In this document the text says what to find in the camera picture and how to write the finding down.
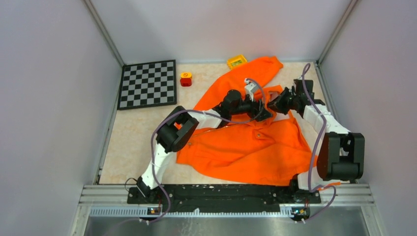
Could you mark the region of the orange jacket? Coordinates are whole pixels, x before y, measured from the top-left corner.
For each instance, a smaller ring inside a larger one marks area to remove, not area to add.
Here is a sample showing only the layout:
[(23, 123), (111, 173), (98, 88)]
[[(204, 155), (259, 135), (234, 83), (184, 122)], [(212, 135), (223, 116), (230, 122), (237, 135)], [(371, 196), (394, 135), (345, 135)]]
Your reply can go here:
[[(244, 93), (244, 80), (258, 82), (263, 91), (256, 98), (271, 99), (282, 87), (269, 86), (283, 67), (277, 57), (260, 57), (220, 76), (194, 107), (194, 114), (218, 105), (227, 92)], [(323, 184), (316, 167), (310, 167), (311, 149), (297, 120), (272, 116), (264, 121), (250, 121), (242, 114), (218, 129), (196, 130), (177, 153), (177, 163), (217, 179), (250, 184), (288, 186), (294, 176), (301, 177), (304, 189)]]

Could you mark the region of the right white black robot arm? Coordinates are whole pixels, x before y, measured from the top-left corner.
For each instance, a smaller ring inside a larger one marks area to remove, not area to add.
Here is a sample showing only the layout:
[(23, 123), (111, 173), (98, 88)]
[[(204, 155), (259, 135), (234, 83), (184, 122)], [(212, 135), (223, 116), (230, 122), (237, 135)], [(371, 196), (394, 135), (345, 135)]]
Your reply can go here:
[(298, 183), (288, 189), (295, 203), (306, 199), (308, 191), (360, 179), (364, 172), (364, 136), (341, 125), (324, 101), (314, 97), (313, 85), (312, 80), (295, 79), (291, 88), (284, 88), (268, 103), (269, 109), (280, 114), (296, 111), (318, 132), (313, 146), (314, 151), (319, 151), (318, 157), (308, 171), (297, 175)]

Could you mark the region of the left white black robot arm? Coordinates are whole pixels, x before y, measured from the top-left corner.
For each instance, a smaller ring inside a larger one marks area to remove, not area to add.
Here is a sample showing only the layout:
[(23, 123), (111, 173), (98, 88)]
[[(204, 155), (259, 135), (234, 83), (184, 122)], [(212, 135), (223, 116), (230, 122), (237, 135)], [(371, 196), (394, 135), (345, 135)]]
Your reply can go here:
[(262, 97), (255, 99), (252, 91), (247, 91), (242, 97), (238, 90), (227, 92), (223, 101), (210, 110), (187, 110), (177, 106), (156, 128), (151, 136), (151, 161), (145, 172), (138, 177), (136, 187), (139, 197), (145, 203), (152, 203), (157, 199), (156, 187), (161, 184), (167, 164), (183, 149), (196, 130), (218, 129), (233, 121), (234, 115), (246, 114), (249, 121), (263, 121), (272, 116), (266, 109), (267, 96), (260, 90)]

